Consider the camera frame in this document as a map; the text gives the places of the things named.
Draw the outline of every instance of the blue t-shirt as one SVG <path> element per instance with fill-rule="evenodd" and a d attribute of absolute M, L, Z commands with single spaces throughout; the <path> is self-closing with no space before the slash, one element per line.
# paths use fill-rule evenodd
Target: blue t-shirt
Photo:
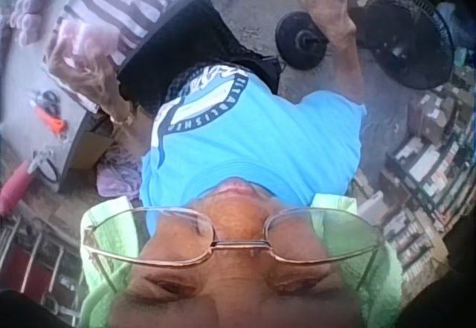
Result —
<path fill-rule="evenodd" d="M 205 68 L 187 92 L 155 119 L 143 159 L 145 207 L 185 206 L 230 177 L 297 207 L 316 193 L 346 191 L 360 161 L 364 106 L 329 91 L 295 105 L 226 65 Z M 153 232 L 155 218 L 147 221 Z"/>

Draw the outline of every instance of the scissors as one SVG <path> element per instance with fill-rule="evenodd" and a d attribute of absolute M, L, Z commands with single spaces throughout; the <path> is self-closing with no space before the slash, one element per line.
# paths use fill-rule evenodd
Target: scissors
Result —
<path fill-rule="evenodd" d="M 39 118 L 56 136 L 61 136 L 67 130 L 66 121 L 60 117 L 60 99 L 53 91 L 33 92 L 31 104 Z"/>

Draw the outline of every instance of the concrete floor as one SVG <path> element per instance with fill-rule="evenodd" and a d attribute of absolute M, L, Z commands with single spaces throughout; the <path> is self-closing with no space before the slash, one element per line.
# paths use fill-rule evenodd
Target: concrete floor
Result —
<path fill-rule="evenodd" d="M 274 30 L 282 16 L 301 10 L 298 0 L 212 0 L 228 27 L 243 45 L 265 55 L 276 55 Z M 416 92 L 388 78 L 368 51 L 361 51 L 367 85 L 367 116 L 361 131 L 361 168 L 370 184 L 378 187 L 379 171 L 387 152 L 395 150 L 407 136 L 407 104 Z M 288 67 L 280 84 L 280 95 L 298 103 L 307 94 L 331 89 L 330 54 L 313 71 Z"/>

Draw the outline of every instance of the striped towel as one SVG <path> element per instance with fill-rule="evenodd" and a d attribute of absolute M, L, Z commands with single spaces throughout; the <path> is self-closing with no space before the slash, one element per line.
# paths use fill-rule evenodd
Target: striped towel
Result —
<path fill-rule="evenodd" d="M 69 0 L 59 15 L 53 30 L 58 32 L 64 19 L 79 19 L 92 25 L 111 25 L 120 32 L 118 51 L 111 55 L 111 61 L 121 68 L 129 60 L 134 50 L 140 47 L 154 24 L 174 0 Z M 59 78 L 49 74 L 58 85 L 65 89 L 78 103 L 91 112 L 98 106 L 81 94 L 73 92 Z"/>

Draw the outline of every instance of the eyeglasses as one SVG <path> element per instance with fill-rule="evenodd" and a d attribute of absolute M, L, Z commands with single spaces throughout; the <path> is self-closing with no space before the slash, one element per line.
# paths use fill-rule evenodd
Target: eyeglasses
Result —
<path fill-rule="evenodd" d="M 128 252 L 123 252 L 123 245 L 116 245 L 113 237 L 125 227 L 135 229 L 128 233 Z M 100 257 L 140 266 L 187 268 L 205 263 L 215 251 L 254 250 L 268 252 L 279 263 L 297 266 L 337 263 L 372 253 L 360 280 L 363 282 L 385 242 L 379 231 L 360 217 L 322 208 L 291 209 L 270 216 L 260 236 L 253 240 L 220 239 L 211 220 L 197 211 L 138 208 L 88 227 L 83 247 L 108 281 Z"/>

